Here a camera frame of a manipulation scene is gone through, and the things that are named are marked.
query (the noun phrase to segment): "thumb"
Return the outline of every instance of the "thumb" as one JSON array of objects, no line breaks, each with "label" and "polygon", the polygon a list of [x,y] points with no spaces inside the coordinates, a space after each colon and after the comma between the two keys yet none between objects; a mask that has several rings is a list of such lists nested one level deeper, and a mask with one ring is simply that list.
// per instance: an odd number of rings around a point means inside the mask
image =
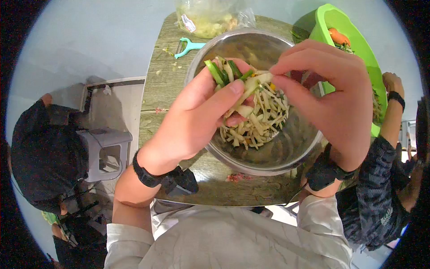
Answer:
[{"label": "thumb", "polygon": [[275,75],[272,83],[282,89],[288,99],[288,103],[295,106],[308,121],[313,124],[319,122],[321,115],[321,104],[312,93],[297,81],[286,77]]},{"label": "thumb", "polygon": [[200,112],[216,121],[227,112],[242,96],[245,85],[240,79],[233,81],[221,90],[217,91],[211,98],[200,107]]}]

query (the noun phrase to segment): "black strap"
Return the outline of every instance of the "black strap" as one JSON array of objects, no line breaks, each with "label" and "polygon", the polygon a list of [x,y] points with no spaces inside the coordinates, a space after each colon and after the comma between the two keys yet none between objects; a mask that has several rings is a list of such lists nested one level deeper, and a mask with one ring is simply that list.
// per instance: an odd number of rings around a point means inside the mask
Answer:
[{"label": "black strap", "polygon": [[403,107],[403,112],[405,111],[405,100],[400,96],[398,92],[391,91],[388,94],[387,102],[389,102],[391,99],[394,99],[397,102],[399,102]]},{"label": "black strap", "polygon": [[318,156],[313,166],[306,173],[309,187],[313,191],[322,190],[332,184],[336,178],[338,180],[351,179],[356,171],[347,172],[333,162],[330,159],[331,148],[332,145],[329,143],[324,152]]},{"label": "black strap", "polygon": [[195,194],[199,191],[199,185],[191,170],[182,171],[181,167],[177,166],[173,171],[161,176],[154,176],[146,171],[145,168],[139,166],[137,154],[138,152],[133,158],[133,168],[139,180],[147,187],[153,188],[161,184],[165,189],[165,193],[170,196]]}]

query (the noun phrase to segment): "carrot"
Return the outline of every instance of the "carrot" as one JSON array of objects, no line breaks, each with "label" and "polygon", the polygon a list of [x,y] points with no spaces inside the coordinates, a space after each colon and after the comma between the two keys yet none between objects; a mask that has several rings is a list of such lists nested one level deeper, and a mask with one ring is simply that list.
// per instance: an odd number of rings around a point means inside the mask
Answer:
[{"label": "carrot", "polygon": [[339,33],[335,28],[330,28],[329,34],[333,42],[336,42],[339,45],[343,45],[344,43],[346,43],[348,44],[348,46],[351,47],[351,42],[349,41],[349,39],[345,35]]}]

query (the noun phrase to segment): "white shirt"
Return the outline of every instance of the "white shirt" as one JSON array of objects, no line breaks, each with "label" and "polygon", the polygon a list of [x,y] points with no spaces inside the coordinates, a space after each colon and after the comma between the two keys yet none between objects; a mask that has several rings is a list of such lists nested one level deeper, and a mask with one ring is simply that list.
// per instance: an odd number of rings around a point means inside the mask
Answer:
[{"label": "white shirt", "polygon": [[336,198],[308,196],[298,227],[240,207],[194,206],[163,221],[178,222],[154,241],[151,233],[107,225],[105,268],[349,268]]}]

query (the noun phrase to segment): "wooden table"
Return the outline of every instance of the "wooden table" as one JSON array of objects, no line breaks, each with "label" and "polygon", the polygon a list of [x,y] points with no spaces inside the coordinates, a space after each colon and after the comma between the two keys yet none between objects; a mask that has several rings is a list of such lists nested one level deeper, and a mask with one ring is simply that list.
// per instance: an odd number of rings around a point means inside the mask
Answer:
[{"label": "wooden table", "polygon": [[[255,16],[257,28],[274,32],[293,42],[297,41],[291,35],[292,25],[264,16]],[[174,22],[176,14],[172,13],[165,19],[160,34],[155,43],[152,58],[147,73],[139,127],[139,148],[149,140],[158,129],[170,105],[184,86],[184,79],[188,67],[197,53],[190,51],[187,55],[175,59],[163,51],[168,48],[176,52],[179,39],[188,37],[193,42],[207,42],[208,40],[193,37],[179,30]],[[294,27],[294,31],[303,39],[309,37],[309,32]],[[156,113],[156,109],[165,109],[166,112]],[[319,151],[309,158],[313,163]],[[234,173],[232,169],[215,159],[205,149],[194,158],[182,161],[180,166],[190,168],[199,182],[199,192],[195,195],[176,197],[167,196],[161,190],[156,198],[189,204],[205,204],[220,206],[258,206],[283,204],[288,202],[298,191],[303,166],[279,176],[256,177],[239,183],[226,182],[228,175]]]}]

